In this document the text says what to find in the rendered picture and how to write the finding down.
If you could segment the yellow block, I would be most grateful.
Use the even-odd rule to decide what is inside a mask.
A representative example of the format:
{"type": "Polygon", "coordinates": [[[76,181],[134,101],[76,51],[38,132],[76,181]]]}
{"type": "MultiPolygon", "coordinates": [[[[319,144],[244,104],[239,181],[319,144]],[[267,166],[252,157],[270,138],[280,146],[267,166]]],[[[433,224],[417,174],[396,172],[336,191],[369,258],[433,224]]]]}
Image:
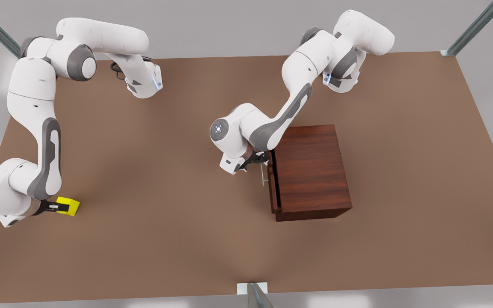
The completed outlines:
{"type": "Polygon", "coordinates": [[[61,196],[57,197],[56,203],[58,204],[57,213],[68,215],[68,216],[75,216],[78,207],[80,206],[79,201],[76,201],[71,198],[64,198],[61,196]]]}

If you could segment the wooden drawer with silver handle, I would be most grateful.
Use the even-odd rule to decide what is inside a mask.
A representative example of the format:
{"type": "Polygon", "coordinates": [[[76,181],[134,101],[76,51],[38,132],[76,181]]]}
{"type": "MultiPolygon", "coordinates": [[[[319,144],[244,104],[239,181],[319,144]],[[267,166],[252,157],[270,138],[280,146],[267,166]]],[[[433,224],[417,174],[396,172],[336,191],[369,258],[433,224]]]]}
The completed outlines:
{"type": "Polygon", "coordinates": [[[278,214],[281,212],[279,183],[276,173],[276,158],[274,150],[265,152],[269,158],[267,161],[267,179],[269,185],[271,213],[278,214]]]}

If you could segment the dark wooden cabinet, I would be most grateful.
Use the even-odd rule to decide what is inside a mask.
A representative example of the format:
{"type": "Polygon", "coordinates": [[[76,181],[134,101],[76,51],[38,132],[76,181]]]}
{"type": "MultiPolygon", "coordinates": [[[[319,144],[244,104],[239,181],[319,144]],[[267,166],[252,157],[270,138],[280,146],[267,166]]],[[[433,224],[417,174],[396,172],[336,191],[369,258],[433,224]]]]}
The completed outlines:
{"type": "Polygon", "coordinates": [[[335,125],[288,128],[274,152],[276,221],[336,218],[352,208],[335,125]]]}

